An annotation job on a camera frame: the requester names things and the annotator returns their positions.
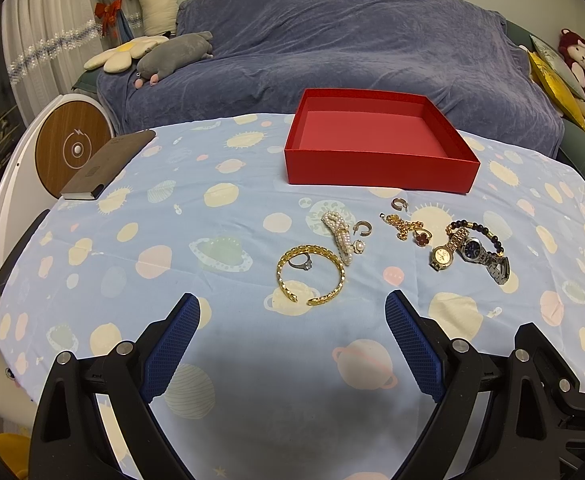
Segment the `gold wristwatch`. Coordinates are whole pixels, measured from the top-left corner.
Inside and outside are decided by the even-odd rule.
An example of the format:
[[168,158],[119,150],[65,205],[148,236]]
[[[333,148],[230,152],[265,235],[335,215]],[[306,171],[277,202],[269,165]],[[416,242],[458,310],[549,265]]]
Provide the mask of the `gold wristwatch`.
[[468,229],[449,229],[448,241],[435,247],[429,256],[429,265],[437,272],[447,270],[451,266],[454,254],[462,247],[468,237]]

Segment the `gold chain-link bangle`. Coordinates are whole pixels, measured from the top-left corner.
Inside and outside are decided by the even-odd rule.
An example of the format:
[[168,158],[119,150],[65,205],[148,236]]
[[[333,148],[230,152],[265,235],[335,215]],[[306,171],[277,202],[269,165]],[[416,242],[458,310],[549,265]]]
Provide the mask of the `gold chain-link bangle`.
[[[301,288],[293,281],[307,282],[314,295],[299,295]],[[317,307],[334,300],[346,285],[346,265],[327,247],[302,244],[287,249],[275,266],[275,281],[282,295],[292,302],[299,301]]]

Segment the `silver blue-dial wristwatch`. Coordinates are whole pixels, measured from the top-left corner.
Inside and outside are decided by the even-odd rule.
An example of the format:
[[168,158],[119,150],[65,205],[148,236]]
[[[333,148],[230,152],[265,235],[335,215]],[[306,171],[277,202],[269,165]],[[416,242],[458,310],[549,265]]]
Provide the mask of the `silver blue-dial wristwatch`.
[[483,244],[481,244],[478,238],[468,238],[457,249],[457,252],[464,261],[484,266],[493,281],[498,285],[505,285],[511,277],[509,258],[500,256],[495,252],[489,252],[489,250],[483,247]]

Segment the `gold hoop earring near pearls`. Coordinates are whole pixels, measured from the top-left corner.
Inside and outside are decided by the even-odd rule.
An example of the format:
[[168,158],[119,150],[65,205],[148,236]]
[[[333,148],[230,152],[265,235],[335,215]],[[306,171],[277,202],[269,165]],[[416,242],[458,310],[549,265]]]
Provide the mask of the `gold hoop earring near pearls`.
[[370,236],[373,232],[373,226],[371,222],[360,220],[353,226],[353,234],[366,237]]

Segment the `gold hoop earring near box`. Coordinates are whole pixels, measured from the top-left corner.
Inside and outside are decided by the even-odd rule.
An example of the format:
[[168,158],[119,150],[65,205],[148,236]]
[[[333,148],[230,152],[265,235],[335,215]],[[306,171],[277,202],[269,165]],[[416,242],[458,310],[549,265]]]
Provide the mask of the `gold hoop earring near box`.
[[394,198],[391,207],[397,211],[408,211],[410,208],[409,203],[404,198]]

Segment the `gold shiny cushion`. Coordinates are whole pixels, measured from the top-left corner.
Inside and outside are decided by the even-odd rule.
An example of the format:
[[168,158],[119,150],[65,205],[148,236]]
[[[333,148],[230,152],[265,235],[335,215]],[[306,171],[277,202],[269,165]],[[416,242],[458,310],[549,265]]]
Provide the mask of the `gold shiny cushion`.
[[573,94],[554,70],[535,52],[527,52],[531,72],[552,103],[585,132],[585,118]]

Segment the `red cardboard box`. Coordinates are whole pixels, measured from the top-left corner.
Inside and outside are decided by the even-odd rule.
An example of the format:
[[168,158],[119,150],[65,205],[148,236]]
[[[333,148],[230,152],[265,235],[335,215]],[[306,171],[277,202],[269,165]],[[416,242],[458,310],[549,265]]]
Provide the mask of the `red cardboard box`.
[[307,89],[285,145],[288,182],[466,194],[480,162],[418,94]]

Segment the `white round wood-faced appliance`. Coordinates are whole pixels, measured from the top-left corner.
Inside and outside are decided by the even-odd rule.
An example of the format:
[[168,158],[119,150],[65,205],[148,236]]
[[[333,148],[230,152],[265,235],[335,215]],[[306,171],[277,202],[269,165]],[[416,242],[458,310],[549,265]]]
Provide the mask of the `white round wood-faced appliance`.
[[38,114],[0,181],[0,267],[33,220],[53,208],[62,188],[113,136],[102,105],[83,94],[58,96]]

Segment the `grey silver cushion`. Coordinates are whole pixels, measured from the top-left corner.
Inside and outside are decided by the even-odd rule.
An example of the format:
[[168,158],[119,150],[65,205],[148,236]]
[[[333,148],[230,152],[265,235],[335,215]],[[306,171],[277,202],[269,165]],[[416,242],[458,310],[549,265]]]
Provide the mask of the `grey silver cushion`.
[[537,36],[531,35],[530,39],[533,46],[535,47],[535,52],[540,55],[540,58],[547,62],[547,65],[550,66],[550,68],[562,78],[562,80],[565,82],[565,84],[567,84],[568,88],[570,88],[570,91],[573,92],[575,96],[585,101],[585,90],[583,90],[580,81],[575,76],[573,71],[565,63],[562,55],[556,52],[545,41],[538,38]]

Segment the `red monkey plush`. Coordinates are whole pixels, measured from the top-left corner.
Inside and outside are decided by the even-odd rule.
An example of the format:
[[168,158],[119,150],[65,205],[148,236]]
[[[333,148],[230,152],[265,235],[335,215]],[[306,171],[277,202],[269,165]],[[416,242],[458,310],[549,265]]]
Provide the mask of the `red monkey plush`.
[[568,28],[559,34],[558,52],[585,94],[585,39]]

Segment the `blue-grey sofa blanket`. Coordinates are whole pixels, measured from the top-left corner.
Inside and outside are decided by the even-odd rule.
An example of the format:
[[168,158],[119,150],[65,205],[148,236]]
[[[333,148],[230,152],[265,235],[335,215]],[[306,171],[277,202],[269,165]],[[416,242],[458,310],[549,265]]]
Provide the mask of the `blue-grey sofa blanket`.
[[290,114],[309,88],[348,88],[427,96],[455,128],[547,156],[564,137],[506,19],[465,0],[186,0],[176,24],[210,32],[212,58],[142,89],[133,70],[100,74],[118,132]]

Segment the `cream flower plush pillow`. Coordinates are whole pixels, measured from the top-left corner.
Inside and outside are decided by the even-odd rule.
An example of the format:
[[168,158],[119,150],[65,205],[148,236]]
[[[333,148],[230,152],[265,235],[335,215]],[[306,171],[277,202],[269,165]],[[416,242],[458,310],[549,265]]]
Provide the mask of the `cream flower plush pillow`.
[[133,62],[143,58],[159,44],[168,41],[166,36],[136,37],[119,47],[108,49],[93,56],[84,63],[84,70],[90,72],[101,68],[107,74],[119,74],[129,70]]

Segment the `grey plush animal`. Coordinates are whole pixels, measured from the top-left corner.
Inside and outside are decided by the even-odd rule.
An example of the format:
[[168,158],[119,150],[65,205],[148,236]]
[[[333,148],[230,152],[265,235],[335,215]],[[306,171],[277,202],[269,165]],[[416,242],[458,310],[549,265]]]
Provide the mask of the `grey plush animal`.
[[186,65],[212,58],[212,38],[212,32],[205,30],[159,44],[138,61],[134,87],[140,89],[146,82],[153,86]]

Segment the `red ribbon bow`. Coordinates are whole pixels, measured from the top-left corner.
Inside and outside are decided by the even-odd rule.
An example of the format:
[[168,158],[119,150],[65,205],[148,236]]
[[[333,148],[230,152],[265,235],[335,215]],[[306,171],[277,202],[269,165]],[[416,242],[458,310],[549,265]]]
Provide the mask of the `red ribbon bow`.
[[118,14],[121,11],[121,7],[122,0],[95,4],[94,14],[102,24],[102,36],[118,38]]

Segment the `white sheer curtain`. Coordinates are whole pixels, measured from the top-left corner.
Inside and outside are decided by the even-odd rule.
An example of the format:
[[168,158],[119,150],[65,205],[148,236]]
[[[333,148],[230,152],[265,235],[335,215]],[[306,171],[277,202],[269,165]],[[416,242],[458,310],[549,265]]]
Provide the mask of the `white sheer curtain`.
[[1,36],[7,75],[29,125],[69,92],[84,63],[108,48],[94,10],[100,0],[4,0]]

